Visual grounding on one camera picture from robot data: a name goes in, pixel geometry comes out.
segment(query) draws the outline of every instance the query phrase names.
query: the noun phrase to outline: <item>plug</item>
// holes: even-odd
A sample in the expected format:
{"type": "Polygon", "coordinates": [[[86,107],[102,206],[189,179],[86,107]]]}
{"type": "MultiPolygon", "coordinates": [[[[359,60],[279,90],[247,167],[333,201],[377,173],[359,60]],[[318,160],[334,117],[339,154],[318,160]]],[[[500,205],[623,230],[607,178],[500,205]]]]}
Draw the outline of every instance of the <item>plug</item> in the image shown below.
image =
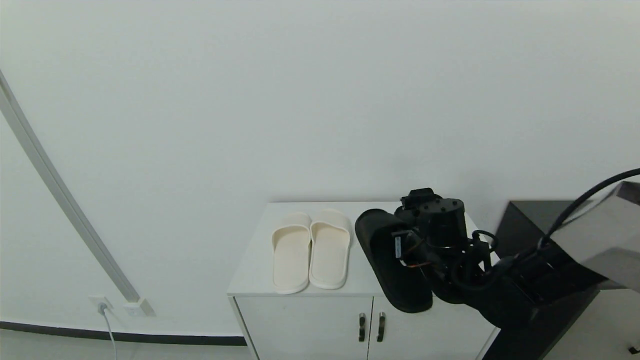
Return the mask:
{"type": "Polygon", "coordinates": [[[109,306],[103,302],[101,302],[100,304],[98,304],[98,314],[104,316],[104,311],[106,309],[109,309],[109,306]]]}

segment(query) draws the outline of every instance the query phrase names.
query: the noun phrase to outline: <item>cabinet handle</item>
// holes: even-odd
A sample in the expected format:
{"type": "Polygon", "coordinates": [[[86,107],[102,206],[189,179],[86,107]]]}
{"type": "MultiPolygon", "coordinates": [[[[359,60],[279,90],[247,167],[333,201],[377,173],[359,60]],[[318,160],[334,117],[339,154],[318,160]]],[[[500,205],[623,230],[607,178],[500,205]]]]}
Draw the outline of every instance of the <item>cabinet handle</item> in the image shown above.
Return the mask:
{"type": "Polygon", "coordinates": [[[364,313],[360,313],[360,335],[358,335],[358,341],[364,342],[364,323],[367,322],[367,318],[364,313]]]}
{"type": "Polygon", "coordinates": [[[380,313],[380,321],[378,325],[378,343],[381,343],[385,338],[385,323],[387,322],[387,316],[384,313],[380,313]]]}

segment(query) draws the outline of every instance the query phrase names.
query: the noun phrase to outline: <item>cabinet top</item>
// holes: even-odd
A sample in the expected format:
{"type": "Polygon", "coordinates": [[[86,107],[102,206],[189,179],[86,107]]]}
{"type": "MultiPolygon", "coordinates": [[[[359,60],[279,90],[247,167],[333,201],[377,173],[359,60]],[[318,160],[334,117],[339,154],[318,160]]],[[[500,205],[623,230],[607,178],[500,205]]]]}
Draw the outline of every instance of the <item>cabinet top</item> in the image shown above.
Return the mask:
{"type": "MultiPolygon", "coordinates": [[[[230,296],[286,296],[286,297],[329,297],[329,296],[379,296],[383,295],[380,284],[374,274],[360,243],[355,236],[353,224],[368,209],[382,209],[393,213],[400,206],[399,202],[272,202],[267,204],[262,217],[237,266],[227,294],[230,296]],[[307,213],[311,219],[322,209],[336,209],[345,214],[350,222],[351,247],[347,281],[337,290],[319,289],[309,284],[306,289],[290,295],[277,294],[273,288],[273,249],[271,233],[284,215],[296,211],[307,213]]],[[[465,214],[467,233],[470,236],[477,227],[465,214]]],[[[492,254],[492,262],[498,257],[492,254]]]]}

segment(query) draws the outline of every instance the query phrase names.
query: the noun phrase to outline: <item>slipper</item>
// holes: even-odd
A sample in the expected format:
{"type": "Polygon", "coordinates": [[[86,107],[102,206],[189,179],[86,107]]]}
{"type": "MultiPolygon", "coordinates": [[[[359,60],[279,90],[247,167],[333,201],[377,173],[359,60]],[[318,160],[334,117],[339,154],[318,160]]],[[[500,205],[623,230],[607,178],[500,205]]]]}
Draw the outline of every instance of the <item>slipper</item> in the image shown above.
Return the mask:
{"type": "Polygon", "coordinates": [[[285,216],[273,231],[273,286],[279,294],[293,294],[309,284],[309,231],[311,219],[305,213],[285,216]]]}
{"type": "Polygon", "coordinates": [[[321,289],[338,289],[347,280],[351,233],[349,219],[340,211],[320,211],[311,224],[309,280],[321,289]]]}

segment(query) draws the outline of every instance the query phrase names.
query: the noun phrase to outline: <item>black baseboard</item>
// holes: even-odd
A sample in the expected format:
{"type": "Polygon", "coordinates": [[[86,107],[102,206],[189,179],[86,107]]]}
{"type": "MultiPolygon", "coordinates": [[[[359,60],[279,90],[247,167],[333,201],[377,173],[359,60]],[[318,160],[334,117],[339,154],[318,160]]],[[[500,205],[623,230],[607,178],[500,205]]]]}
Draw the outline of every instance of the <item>black baseboard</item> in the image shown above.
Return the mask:
{"type": "MultiPolygon", "coordinates": [[[[51,327],[30,325],[26,323],[0,322],[0,329],[32,332],[34,334],[67,336],[69,338],[110,340],[106,331],[68,329],[66,327],[51,327]]],[[[178,344],[178,345],[221,345],[221,346],[246,346],[242,336],[190,336],[190,335],[148,335],[129,334],[127,332],[114,332],[116,341],[128,341],[132,343],[154,344],[178,344]]]]}

